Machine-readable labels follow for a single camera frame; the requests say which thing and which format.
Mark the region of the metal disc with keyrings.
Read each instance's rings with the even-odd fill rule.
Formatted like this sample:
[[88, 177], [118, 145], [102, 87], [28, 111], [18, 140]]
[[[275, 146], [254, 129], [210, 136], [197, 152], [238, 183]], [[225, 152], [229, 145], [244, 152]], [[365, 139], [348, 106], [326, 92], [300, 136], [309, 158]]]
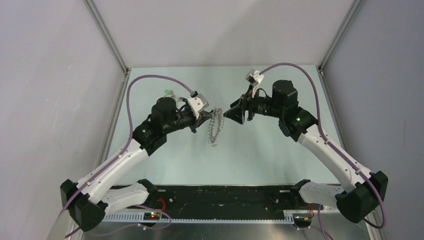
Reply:
[[217, 146], [217, 138], [224, 127], [225, 117], [221, 108], [214, 108], [208, 125], [208, 143], [212, 147]]

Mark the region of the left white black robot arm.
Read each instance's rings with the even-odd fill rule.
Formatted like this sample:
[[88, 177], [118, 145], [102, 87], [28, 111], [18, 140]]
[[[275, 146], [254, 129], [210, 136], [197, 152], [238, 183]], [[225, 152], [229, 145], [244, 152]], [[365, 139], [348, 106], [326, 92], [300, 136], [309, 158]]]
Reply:
[[158, 202], [156, 187], [148, 180], [113, 189], [112, 186], [131, 168], [149, 158], [167, 142], [167, 135], [185, 128], [196, 129], [211, 118], [205, 109], [209, 103], [202, 94], [183, 99], [177, 107], [171, 97], [161, 97], [151, 108], [151, 113], [136, 128], [130, 128], [128, 141], [95, 170], [74, 182], [65, 180], [60, 185], [64, 210], [83, 232], [99, 225], [104, 217], [133, 205], [153, 208]]

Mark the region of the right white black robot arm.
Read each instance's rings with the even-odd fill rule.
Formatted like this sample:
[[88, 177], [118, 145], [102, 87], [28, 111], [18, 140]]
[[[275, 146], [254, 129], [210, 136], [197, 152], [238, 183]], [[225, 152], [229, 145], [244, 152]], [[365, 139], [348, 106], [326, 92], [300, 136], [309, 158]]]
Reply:
[[256, 114], [277, 118], [281, 132], [313, 153], [339, 181], [339, 186], [308, 179], [298, 182], [290, 190], [295, 208], [329, 206], [359, 223], [384, 200], [388, 177], [382, 171], [372, 172], [333, 143], [318, 120], [299, 106], [298, 91], [290, 80], [274, 82], [271, 96], [259, 96], [250, 86], [223, 115], [242, 125]]

